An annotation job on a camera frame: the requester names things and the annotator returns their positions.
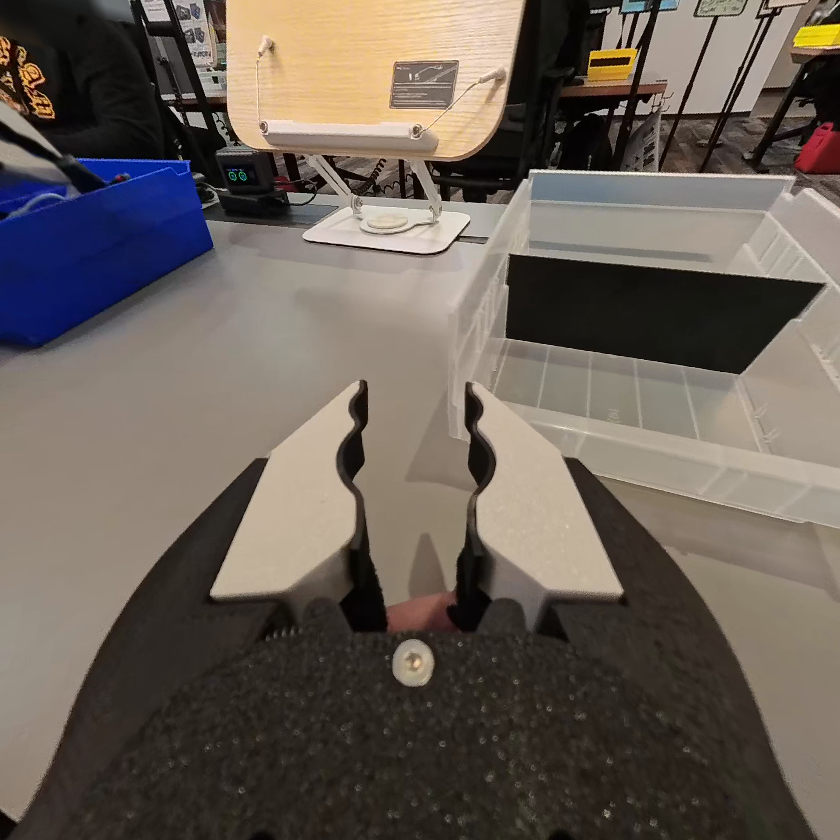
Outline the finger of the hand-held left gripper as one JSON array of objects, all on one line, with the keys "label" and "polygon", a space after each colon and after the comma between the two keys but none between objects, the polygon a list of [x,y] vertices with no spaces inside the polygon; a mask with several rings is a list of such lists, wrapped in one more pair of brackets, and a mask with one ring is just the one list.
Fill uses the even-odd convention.
[{"label": "finger of the hand-held left gripper", "polygon": [[1,187],[25,183],[91,193],[107,183],[75,157],[58,152],[14,108],[1,102]]}]

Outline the grey perforated panel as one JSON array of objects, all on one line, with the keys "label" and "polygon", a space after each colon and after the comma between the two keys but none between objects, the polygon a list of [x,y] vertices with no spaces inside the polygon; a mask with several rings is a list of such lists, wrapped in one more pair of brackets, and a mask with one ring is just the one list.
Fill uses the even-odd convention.
[{"label": "grey perforated panel", "polygon": [[631,133],[620,165],[621,172],[659,173],[661,114],[659,110],[650,113]]}]

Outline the wooden book stand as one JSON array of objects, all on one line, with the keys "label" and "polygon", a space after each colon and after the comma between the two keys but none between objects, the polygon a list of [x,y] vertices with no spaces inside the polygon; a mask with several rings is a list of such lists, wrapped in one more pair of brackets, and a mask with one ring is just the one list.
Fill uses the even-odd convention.
[{"label": "wooden book stand", "polygon": [[[435,256],[469,224],[447,211],[428,163],[481,150],[507,104],[524,1],[232,1],[227,114],[256,151],[301,154],[339,198],[306,241]],[[401,160],[420,206],[366,206],[328,157]]]}]

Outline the white printed poster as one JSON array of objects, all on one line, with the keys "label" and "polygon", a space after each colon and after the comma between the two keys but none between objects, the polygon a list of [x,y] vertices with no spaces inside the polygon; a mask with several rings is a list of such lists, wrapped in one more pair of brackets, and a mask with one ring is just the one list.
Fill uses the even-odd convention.
[{"label": "white printed poster", "polygon": [[213,68],[217,45],[204,1],[174,1],[174,10],[184,40],[197,68]]}]

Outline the person's right hand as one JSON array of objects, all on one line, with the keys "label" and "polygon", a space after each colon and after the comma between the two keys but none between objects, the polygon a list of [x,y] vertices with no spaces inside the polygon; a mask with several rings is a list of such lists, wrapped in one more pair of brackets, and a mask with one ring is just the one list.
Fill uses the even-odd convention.
[{"label": "person's right hand", "polygon": [[455,604],[453,592],[440,592],[389,605],[386,608],[387,630],[392,634],[457,632],[457,626],[448,614],[449,607]]}]

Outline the black divider panel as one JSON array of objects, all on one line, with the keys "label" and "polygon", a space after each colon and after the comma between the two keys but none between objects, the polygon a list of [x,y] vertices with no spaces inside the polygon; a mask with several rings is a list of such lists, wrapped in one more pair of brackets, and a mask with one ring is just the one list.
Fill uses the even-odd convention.
[{"label": "black divider panel", "polygon": [[740,375],[825,282],[511,255],[507,337]]}]

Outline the black charger green display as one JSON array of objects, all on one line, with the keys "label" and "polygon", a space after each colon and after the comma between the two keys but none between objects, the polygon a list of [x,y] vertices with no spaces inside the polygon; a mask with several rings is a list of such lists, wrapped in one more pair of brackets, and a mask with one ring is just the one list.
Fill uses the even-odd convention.
[{"label": "black charger green display", "polygon": [[247,146],[217,150],[215,161],[224,181],[219,202],[228,216],[275,218],[288,213],[286,191],[277,186],[274,155]]}]

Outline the black mesh office chair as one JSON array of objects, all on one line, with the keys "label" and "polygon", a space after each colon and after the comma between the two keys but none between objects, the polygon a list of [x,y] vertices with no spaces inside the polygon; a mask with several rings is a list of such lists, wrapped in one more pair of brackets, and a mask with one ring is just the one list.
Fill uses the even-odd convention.
[{"label": "black mesh office chair", "polygon": [[576,71],[586,1],[526,2],[502,121],[490,141],[456,164],[468,181],[496,181],[541,167],[545,112],[561,70]]}]

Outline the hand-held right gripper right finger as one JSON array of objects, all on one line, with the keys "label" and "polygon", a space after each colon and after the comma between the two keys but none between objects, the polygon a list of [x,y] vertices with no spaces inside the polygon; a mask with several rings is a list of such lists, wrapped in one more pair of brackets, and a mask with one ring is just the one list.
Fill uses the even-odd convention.
[{"label": "hand-held right gripper right finger", "polygon": [[477,382],[465,385],[469,499],[464,628],[512,601],[534,632],[555,602],[617,604],[624,589],[561,452]]}]

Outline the clear plastic bin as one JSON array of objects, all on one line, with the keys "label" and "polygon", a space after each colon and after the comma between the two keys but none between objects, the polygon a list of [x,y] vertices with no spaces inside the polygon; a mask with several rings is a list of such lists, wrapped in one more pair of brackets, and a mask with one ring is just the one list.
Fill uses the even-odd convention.
[{"label": "clear plastic bin", "polygon": [[[535,171],[448,326],[448,427],[477,382],[605,478],[839,523],[838,206],[789,176]],[[507,337],[512,255],[825,282],[742,374]]]}]

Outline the brown wooden table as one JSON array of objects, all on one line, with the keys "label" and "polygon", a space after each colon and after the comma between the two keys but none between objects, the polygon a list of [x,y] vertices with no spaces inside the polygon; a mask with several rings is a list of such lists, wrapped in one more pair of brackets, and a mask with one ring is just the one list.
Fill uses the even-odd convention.
[{"label": "brown wooden table", "polygon": [[[563,85],[560,98],[630,98],[634,89],[634,81],[627,80],[591,80],[588,77],[575,77],[569,85]],[[651,98],[665,94],[668,87],[666,79],[644,77],[637,86],[640,98]]]}]

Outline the blue plastic bin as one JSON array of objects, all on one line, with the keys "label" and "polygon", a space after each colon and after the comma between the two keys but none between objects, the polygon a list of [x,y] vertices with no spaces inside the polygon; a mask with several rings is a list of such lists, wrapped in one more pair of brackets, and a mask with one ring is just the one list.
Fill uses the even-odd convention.
[{"label": "blue plastic bin", "polygon": [[[214,247],[187,161],[81,162],[106,187],[2,188],[6,213],[40,193],[69,196],[1,222],[2,345],[45,345]],[[108,185],[119,173],[131,179]]]}]

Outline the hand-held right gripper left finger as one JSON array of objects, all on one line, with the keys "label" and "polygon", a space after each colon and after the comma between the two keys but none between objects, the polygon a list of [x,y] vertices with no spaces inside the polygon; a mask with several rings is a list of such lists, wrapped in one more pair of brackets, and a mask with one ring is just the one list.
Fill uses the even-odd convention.
[{"label": "hand-held right gripper left finger", "polygon": [[367,383],[353,381],[268,454],[211,587],[214,602],[276,601],[301,620],[354,587],[365,536],[354,477],[364,464]]}]

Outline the black backpack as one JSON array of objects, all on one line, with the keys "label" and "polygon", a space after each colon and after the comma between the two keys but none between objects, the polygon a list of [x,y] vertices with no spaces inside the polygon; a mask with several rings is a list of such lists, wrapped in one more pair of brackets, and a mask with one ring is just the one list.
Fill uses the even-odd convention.
[{"label": "black backpack", "polygon": [[606,117],[590,113],[565,136],[557,168],[566,171],[609,172],[613,169],[613,155]]}]

